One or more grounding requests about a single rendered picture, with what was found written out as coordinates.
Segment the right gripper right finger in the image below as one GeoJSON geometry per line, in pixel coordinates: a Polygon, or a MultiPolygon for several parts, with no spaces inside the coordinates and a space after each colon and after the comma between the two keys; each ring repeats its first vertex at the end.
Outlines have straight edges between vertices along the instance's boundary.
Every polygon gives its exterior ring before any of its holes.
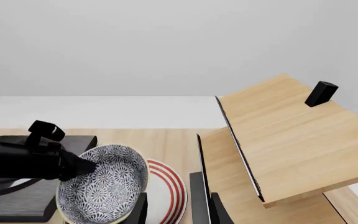
{"type": "Polygon", "coordinates": [[[231,220],[231,217],[224,208],[224,205],[218,193],[211,193],[211,202],[213,204],[214,211],[218,219],[218,224],[234,224],[234,222],[231,220]]]}

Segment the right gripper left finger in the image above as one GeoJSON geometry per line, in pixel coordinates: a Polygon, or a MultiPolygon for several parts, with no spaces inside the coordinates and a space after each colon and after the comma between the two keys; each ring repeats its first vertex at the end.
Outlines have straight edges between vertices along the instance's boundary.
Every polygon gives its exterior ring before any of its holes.
{"type": "Polygon", "coordinates": [[[129,215],[129,224],[145,224],[147,219],[148,201],[147,194],[142,192],[129,215]]]}

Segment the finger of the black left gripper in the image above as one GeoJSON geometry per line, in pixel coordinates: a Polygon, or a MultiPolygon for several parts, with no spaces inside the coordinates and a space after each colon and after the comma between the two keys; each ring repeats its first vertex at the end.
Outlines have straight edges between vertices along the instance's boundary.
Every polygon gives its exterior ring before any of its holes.
{"type": "Polygon", "coordinates": [[[59,152],[59,156],[60,174],[58,179],[61,181],[68,181],[81,175],[93,173],[96,170],[97,164],[95,162],[80,158],[72,152],[62,150],[59,152]]]}

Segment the white plate with red rings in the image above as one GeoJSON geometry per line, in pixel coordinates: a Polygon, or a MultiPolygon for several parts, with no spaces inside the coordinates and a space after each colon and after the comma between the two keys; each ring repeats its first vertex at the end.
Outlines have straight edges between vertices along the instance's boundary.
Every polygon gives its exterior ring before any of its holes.
{"type": "Polygon", "coordinates": [[[179,224],[188,203],[186,185],[177,171],[163,162],[147,160],[150,169],[147,186],[145,224],[179,224]]]}

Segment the patterned black white bowl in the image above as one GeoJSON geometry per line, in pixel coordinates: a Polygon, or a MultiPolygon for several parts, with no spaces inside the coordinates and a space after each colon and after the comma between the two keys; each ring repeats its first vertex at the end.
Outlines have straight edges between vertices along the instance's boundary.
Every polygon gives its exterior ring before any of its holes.
{"type": "Polygon", "coordinates": [[[144,157],[125,145],[102,145],[80,155],[96,163],[87,175],[60,182],[55,201],[68,224],[118,224],[125,220],[149,182],[144,157]]]}

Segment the pale wooden cabinet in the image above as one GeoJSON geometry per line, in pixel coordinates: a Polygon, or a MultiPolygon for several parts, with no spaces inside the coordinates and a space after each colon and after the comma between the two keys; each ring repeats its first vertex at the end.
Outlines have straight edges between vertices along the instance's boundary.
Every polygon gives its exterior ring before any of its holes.
{"type": "Polygon", "coordinates": [[[216,192],[234,224],[358,224],[358,115],[281,74],[216,98],[225,127],[197,136],[205,203],[216,192]]]}

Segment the small black block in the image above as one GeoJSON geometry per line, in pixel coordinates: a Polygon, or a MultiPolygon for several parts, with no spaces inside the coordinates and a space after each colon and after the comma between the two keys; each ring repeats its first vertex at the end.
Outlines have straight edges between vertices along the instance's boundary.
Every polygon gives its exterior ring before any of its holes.
{"type": "Polygon", "coordinates": [[[319,81],[311,91],[305,104],[310,108],[328,102],[339,87],[333,83],[319,81]]]}

